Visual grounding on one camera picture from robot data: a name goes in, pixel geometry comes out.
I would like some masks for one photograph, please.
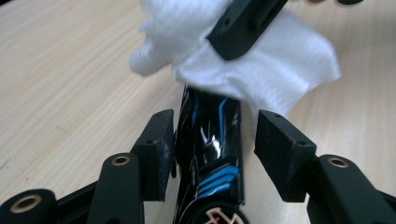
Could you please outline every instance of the white cloth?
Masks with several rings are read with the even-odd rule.
[[[267,109],[285,116],[307,91],[340,77],[332,44],[286,9],[248,53],[224,61],[206,37],[230,3],[141,0],[146,40],[131,69],[147,76],[172,64],[176,80],[245,101],[253,115]]]

